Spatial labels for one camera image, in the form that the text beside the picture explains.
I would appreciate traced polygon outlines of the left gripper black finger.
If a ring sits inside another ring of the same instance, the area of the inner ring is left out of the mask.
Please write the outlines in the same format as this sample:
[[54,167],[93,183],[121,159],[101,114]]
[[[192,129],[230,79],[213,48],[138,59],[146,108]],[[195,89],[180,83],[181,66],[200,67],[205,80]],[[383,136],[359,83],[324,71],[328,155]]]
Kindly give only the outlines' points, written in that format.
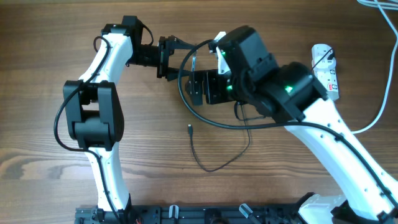
[[183,40],[179,39],[178,37],[171,35],[171,43],[170,43],[170,49],[171,50],[191,50],[192,48],[195,47],[193,44],[189,44],[187,42],[184,42]]
[[190,75],[190,71],[188,71],[188,70],[180,71],[178,68],[168,68],[167,80],[168,81],[176,80],[178,78],[179,74],[181,74],[182,77],[187,77]]

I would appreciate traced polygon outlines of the blue smartphone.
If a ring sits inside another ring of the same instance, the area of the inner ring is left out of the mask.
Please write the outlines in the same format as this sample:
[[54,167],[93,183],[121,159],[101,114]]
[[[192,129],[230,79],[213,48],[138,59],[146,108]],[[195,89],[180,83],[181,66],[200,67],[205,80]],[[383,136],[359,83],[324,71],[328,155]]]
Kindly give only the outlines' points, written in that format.
[[195,72],[195,68],[196,68],[196,60],[197,60],[197,50],[194,51],[194,53],[192,54],[192,65],[191,65],[191,72]]

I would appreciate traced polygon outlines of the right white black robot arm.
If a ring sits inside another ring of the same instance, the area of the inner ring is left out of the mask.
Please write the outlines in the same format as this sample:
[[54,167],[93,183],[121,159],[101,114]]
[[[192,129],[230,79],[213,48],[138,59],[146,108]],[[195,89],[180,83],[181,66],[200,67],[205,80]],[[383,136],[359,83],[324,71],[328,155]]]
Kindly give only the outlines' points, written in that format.
[[210,104],[237,101],[253,105],[301,140],[342,190],[340,196],[309,193],[292,208],[296,223],[392,223],[397,218],[397,181],[351,133],[325,87],[303,64],[279,66],[259,34],[241,26],[207,44],[219,69],[206,72],[200,91],[180,96]]

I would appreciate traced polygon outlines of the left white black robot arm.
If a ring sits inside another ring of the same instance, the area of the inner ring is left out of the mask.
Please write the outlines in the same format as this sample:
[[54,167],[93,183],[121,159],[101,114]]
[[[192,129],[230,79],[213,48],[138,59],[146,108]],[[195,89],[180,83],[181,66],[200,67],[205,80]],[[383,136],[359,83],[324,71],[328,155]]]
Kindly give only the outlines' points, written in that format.
[[79,208],[76,223],[142,223],[131,203],[123,179],[119,143],[124,133],[124,115],[116,86],[124,67],[131,64],[157,68],[157,77],[170,78],[168,62],[176,49],[192,49],[174,36],[162,37],[158,45],[142,43],[148,27],[137,16],[124,16],[120,24],[106,24],[95,47],[96,55],[88,70],[76,81],[63,86],[64,101],[53,125],[55,140],[64,149],[58,135],[62,113],[66,114],[70,137],[91,164],[98,191],[94,208]]

